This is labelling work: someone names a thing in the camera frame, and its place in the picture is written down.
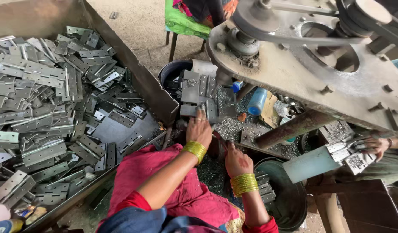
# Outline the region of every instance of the blue bottle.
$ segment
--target blue bottle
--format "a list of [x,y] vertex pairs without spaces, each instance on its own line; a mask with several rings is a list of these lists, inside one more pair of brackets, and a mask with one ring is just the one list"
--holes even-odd
[[236,80],[232,83],[231,89],[233,89],[233,93],[237,93],[241,87],[243,86],[243,81]]
[[264,109],[264,104],[266,100],[266,95],[268,94],[268,90],[258,87],[253,93],[251,101],[248,104],[248,113],[254,116],[259,116],[262,113],[262,109]]

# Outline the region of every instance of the green chair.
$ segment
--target green chair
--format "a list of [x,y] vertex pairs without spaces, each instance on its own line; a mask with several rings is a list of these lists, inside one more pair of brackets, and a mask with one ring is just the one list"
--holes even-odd
[[188,17],[179,9],[173,8],[173,0],[166,0],[165,3],[165,25],[166,25],[166,45],[169,44],[170,32],[173,32],[172,45],[170,47],[169,62],[173,61],[175,55],[177,35],[192,35],[203,39],[201,52],[205,51],[205,43],[209,37],[211,28],[203,24],[196,23],[193,18]]

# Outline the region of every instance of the chair leg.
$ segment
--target chair leg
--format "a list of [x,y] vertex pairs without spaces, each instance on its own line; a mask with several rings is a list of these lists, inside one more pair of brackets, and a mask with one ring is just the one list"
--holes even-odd
[[201,53],[203,53],[205,51],[205,44],[206,44],[206,40],[203,40],[202,47],[200,49]]
[[166,45],[169,45],[170,31],[166,32]]
[[177,42],[177,33],[173,33],[173,36],[172,36],[172,45],[171,45],[171,47],[170,47],[169,62],[173,61],[173,56],[175,55],[175,49],[176,49],[176,42]]

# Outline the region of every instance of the person's hand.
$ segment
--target person's hand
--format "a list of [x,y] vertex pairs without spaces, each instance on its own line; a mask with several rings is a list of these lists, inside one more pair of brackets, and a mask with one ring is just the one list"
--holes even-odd
[[231,178],[242,174],[253,174],[253,161],[248,155],[245,155],[242,151],[235,148],[235,144],[233,143],[227,143],[227,149],[225,165],[227,174]]
[[368,138],[364,140],[364,150],[362,153],[375,154],[377,156],[376,162],[382,159],[384,152],[389,148],[390,143],[388,139],[374,139]]
[[206,119],[205,110],[200,107],[196,108],[196,118],[192,117],[187,126],[186,142],[190,140],[199,142],[205,146],[206,150],[212,141],[211,125]]

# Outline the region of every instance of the bangle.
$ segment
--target bangle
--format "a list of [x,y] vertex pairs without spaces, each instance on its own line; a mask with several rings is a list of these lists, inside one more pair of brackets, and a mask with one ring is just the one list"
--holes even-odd
[[233,195],[241,197],[242,193],[259,190],[258,183],[255,179],[255,174],[242,174],[230,179],[232,185]]
[[205,146],[197,141],[189,141],[188,143],[186,143],[186,146],[184,146],[181,151],[188,151],[194,154],[196,158],[198,158],[198,163],[196,164],[196,166],[202,162],[203,157],[205,157],[206,154]]
[[393,140],[391,140],[391,138],[387,138],[388,140],[388,148],[390,149],[391,146],[393,146]]

